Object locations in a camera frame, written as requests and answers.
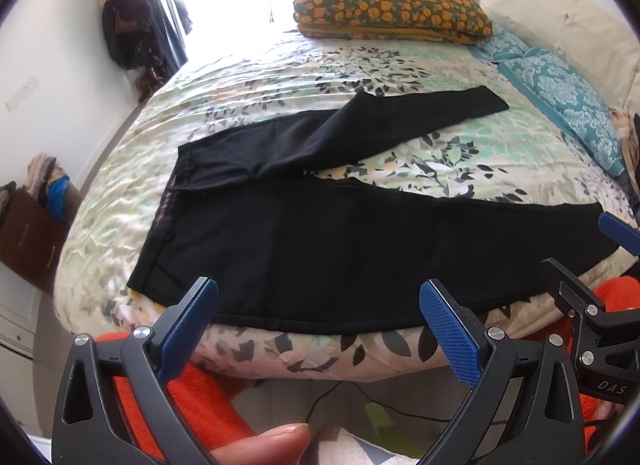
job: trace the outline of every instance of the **folded clothes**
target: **folded clothes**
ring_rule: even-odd
[[[65,170],[62,169],[58,161],[56,161],[53,164],[53,167],[51,168],[49,175],[47,176],[47,187],[53,184],[53,182],[55,182],[56,180],[59,180],[60,178],[64,178],[65,176],[66,176]]]
[[[39,153],[31,159],[27,168],[27,183],[25,187],[30,196],[38,200],[42,206],[46,204],[46,182],[55,163],[55,156]]]
[[[47,185],[47,212],[60,222],[65,222],[65,192],[69,186],[67,174]]]

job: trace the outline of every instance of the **floral duvet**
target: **floral duvet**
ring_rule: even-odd
[[[385,153],[318,172],[434,197],[515,203],[592,203],[635,224],[620,187],[488,61],[464,46],[412,41],[313,40],[297,33],[212,62],[190,62],[149,101],[100,169],[81,205],[56,275],[62,324],[94,336],[153,323],[160,305],[126,283],[177,158],[177,147],[226,128],[342,106],[354,91],[377,95],[485,85],[506,112],[414,138]],[[401,246],[382,247],[385,251]],[[589,286],[634,262],[623,249],[582,276]],[[500,261],[495,262],[499,271]],[[512,337],[555,321],[538,295],[482,316]],[[446,364],[423,326],[358,336],[318,336],[211,325],[194,360],[242,377],[373,381]]]

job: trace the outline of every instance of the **cream headboard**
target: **cream headboard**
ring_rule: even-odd
[[[480,0],[530,46],[556,52],[609,106],[640,113],[640,44],[628,26],[584,0]]]

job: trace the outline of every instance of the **curtain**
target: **curtain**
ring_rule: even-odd
[[[151,6],[151,25],[156,33],[164,65],[169,77],[187,62],[182,31],[178,24],[178,13],[172,0],[147,0]]]

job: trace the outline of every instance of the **white cabinet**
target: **white cabinet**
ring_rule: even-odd
[[[28,434],[42,435],[33,396],[33,363],[0,345],[0,397]]]
[[[39,289],[0,263],[0,317],[36,333],[41,295]]]
[[[33,352],[33,333],[6,320],[0,309],[0,344],[27,357]]]

